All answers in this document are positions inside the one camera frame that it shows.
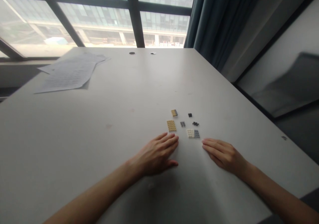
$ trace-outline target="white table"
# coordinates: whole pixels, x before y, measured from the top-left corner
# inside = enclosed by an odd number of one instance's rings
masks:
[[[0,223],[43,222],[167,131],[172,109],[179,166],[138,182],[99,223],[256,223],[271,215],[210,160],[201,139],[187,138],[194,121],[201,138],[232,143],[297,197],[319,187],[319,166],[194,49],[77,47],[59,60],[84,52],[112,58],[87,89],[33,94],[47,76],[40,73],[0,104]]]

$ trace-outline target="forearm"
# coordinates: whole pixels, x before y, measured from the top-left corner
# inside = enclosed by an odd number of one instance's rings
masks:
[[[319,223],[319,214],[249,164],[239,177],[251,186],[286,223]]]
[[[48,219],[51,223],[95,223],[107,208],[141,178],[137,167],[124,163]]]

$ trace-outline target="paper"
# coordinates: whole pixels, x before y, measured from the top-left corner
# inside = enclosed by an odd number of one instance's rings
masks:
[[[76,56],[76,57],[72,57],[72,58],[69,58],[69,59],[66,59],[66,60],[63,60],[63,61],[58,61],[58,62],[55,62],[51,65],[47,65],[47,66],[43,66],[43,67],[38,67],[39,70],[45,72],[45,73],[48,73],[48,74],[52,74],[54,73],[54,71],[70,62],[70,61],[79,61],[79,62],[84,62],[84,61],[87,61],[87,62],[91,62],[91,61],[95,61],[96,62],[96,65],[100,65],[102,64],[103,62],[105,61],[108,61],[110,60],[111,58],[110,57],[105,57],[104,55],[94,55],[92,53],[84,53],[82,55],[79,55],[79,56]]]
[[[54,73],[45,79],[43,86],[35,93],[80,88],[90,79],[95,65],[96,61],[65,62],[63,66],[58,66]]]

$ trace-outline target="hand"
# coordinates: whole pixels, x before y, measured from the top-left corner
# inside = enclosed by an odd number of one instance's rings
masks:
[[[202,143],[203,149],[219,167],[239,178],[246,174],[250,163],[231,144],[211,138],[202,140]]]
[[[163,133],[152,139],[130,161],[142,172],[142,176],[159,174],[178,165],[177,161],[168,159],[177,146],[177,135]]]

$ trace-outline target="blue curtain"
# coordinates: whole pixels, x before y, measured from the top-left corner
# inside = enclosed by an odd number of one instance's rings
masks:
[[[185,48],[221,71],[258,0],[194,0]]]

